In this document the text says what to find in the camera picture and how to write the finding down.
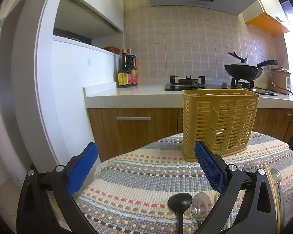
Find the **tiled wall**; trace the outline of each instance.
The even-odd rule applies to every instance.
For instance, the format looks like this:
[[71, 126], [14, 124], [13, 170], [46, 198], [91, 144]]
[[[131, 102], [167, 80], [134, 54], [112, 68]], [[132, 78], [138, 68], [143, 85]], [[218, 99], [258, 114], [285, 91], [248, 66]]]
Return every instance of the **tiled wall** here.
[[289, 69], [289, 59], [287, 46], [285, 44], [284, 35], [280, 34], [275, 37], [277, 43], [278, 62], [279, 66]]
[[[141, 78], [170, 75], [230, 79], [224, 65], [236, 52], [257, 64], [277, 59], [275, 38], [235, 16], [186, 6], [151, 7], [149, 0], [125, 0], [125, 46], [138, 55]], [[265, 68], [257, 85], [270, 83]]]

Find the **white countertop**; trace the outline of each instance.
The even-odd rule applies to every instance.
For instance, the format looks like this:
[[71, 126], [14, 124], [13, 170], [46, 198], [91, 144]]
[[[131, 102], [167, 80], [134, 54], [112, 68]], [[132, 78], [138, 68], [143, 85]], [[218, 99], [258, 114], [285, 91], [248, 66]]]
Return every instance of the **white countertop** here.
[[[107, 90], [85, 98], [86, 108], [182, 108], [181, 91], [165, 91], [164, 84]], [[293, 109], [293, 96], [260, 95], [258, 108]]]

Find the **yellow plastic basket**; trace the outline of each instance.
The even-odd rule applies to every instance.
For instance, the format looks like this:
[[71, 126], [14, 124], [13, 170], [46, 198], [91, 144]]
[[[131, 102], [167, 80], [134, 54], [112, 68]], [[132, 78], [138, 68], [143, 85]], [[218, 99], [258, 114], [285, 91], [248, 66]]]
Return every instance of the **yellow plastic basket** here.
[[196, 161], [194, 145], [203, 141], [222, 157], [246, 149], [259, 94], [247, 90], [183, 90], [183, 141], [186, 161]]

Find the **gas stove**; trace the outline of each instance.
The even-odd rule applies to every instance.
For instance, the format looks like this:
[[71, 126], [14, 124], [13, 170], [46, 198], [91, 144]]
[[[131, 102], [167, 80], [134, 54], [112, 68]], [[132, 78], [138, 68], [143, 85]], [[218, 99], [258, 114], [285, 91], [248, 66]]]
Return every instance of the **gas stove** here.
[[178, 78], [177, 83], [175, 78], [178, 78], [178, 76], [170, 76], [170, 83], [166, 84], [165, 91], [206, 89], [205, 76], [199, 76], [197, 79], [186, 76], [186, 78]]
[[231, 85], [227, 86], [227, 83], [220, 84], [206, 84], [205, 76], [199, 76], [197, 79], [192, 78], [189, 76], [186, 78], [178, 78], [178, 82], [176, 82], [176, 78], [178, 76], [171, 75], [170, 76], [170, 83], [165, 85], [165, 91], [182, 91], [182, 90], [200, 90], [200, 89], [244, 89], [256, 92], [260, 95], [267, 95], [267, 96], [277, 96], [277, 94], [254, 88], [254, 82], [240, 82], [232, 78]]
[[274, 94], [272, 92], [263, 90], [263, 89], [259, 89], [259, 88], [255, 88], [254, 87], [254, 81], [248, 81], [248, 82], [243, 82], [243, 81], [239, 81], [236, 80], [234, 78], [231, 78], [231, 85], [230, 85], [231, 89], [244, 89], [244, 90], [249, 90], [255, 93], [258, 93], [260, 95], [267, 95], [267, 96], [278, 96], [277, 94]]

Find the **bottle label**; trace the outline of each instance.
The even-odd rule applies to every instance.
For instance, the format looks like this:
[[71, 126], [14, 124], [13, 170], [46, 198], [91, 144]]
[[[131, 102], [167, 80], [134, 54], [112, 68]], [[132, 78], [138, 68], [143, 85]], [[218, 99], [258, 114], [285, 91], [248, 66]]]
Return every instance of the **bottle label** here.
[[124, 86], [124, 85], [129, 84], [129, 80], [128, 80], [129, 74], [127, 74], [127, 73], [119, 73], [117, 76], [118, 76], [118, 84], [119, 85]]
[[128, 84], [132, 84], [131, 74], [127, 74], [127, 75], [128, 75]]
[[131, 83], [138, 83], [138, 71], [131, 71]]

